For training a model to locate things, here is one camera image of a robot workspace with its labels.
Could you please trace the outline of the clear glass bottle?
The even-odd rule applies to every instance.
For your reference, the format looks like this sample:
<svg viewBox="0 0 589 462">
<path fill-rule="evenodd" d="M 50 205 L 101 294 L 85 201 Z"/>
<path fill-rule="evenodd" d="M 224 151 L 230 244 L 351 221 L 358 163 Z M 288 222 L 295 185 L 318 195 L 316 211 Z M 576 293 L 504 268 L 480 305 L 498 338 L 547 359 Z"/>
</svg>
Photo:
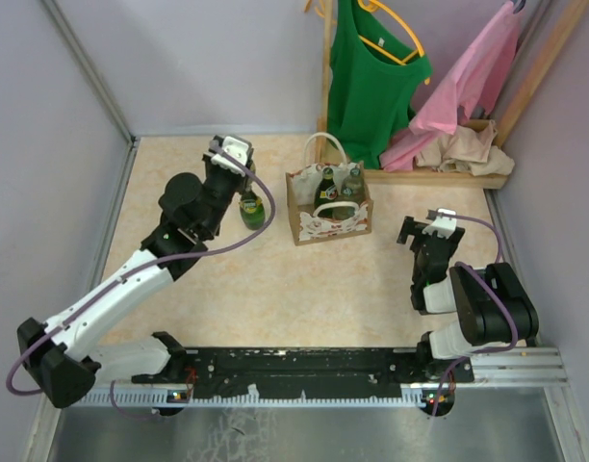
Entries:
<svg viewBox="0 0 589 462">
<path fill-rule="evenodd" d="M 344 179 L 341 194 L 348 200 L 361 203 L 365 200 L 365 183 L 361 168 L 354 167 Z"/>
<path fill-rule="evenodd" d="M 331 217 L 334 220 L 344 221 L 356 216 L 359 205 L 353 201 L 340 200 L 333 203 Z"/>
</svg>

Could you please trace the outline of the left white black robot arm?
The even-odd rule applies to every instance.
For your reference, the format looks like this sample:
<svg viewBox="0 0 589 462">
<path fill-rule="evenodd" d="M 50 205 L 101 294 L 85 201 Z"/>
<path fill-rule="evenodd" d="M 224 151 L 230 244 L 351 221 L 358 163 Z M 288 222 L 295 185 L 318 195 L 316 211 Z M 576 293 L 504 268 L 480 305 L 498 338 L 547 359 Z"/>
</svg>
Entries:
<svg viewBox="0 0 589 462">
<path fill-rule="evenodd" d="M 197 263 L 255 169 L 250 154 L 205 153 L 203 162 L 205 179 L 183 172 L 168 180 L 159 225 L 116 273 L 48 321 L 29 318 L 17 328 L 20 363 L 56 408 L 79 401 L 105 375 L 99 340 Z"/>
</svg>

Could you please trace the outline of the green bottle yellow label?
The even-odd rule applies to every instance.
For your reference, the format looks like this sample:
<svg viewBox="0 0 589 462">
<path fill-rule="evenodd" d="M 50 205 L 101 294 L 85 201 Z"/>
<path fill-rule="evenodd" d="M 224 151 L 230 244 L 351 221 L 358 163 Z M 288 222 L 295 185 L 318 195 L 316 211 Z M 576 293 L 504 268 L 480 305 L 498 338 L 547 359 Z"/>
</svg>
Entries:
<svg viewBox="0 0 589 462">
<path fill-rule="evenodd" d="M 239 212 L 247 229 L 256 231 L 263 227 L 266 220 L 265 207 L 261 197 L 253 191 L 253 180 L 248 176 L 245 177 L 240 194 Z"/>
</svg>

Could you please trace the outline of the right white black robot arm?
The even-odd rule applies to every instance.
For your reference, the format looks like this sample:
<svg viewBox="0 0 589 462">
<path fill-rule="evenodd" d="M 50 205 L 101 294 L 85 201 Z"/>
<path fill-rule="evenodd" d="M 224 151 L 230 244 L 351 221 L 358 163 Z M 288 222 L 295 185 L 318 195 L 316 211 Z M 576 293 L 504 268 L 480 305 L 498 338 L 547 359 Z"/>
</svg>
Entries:
<svg viewBox="0 0 589 462">
<path fill-rule="evenodd" d="M 452 264 L 465 229 L 452 210 L 428 213 L 425 222 L 407 216 L 398 244 L 411 240 L 414 263 L 410 300 L 422 315 L 454 314 L 456 320 L 422 335 L 417 359 L 426 367 L 469 358 L 484 352 L 504 352 L 539 333 L 538 313 L 512 266 L 502 260 L 482 269 Z"/>
</svg>

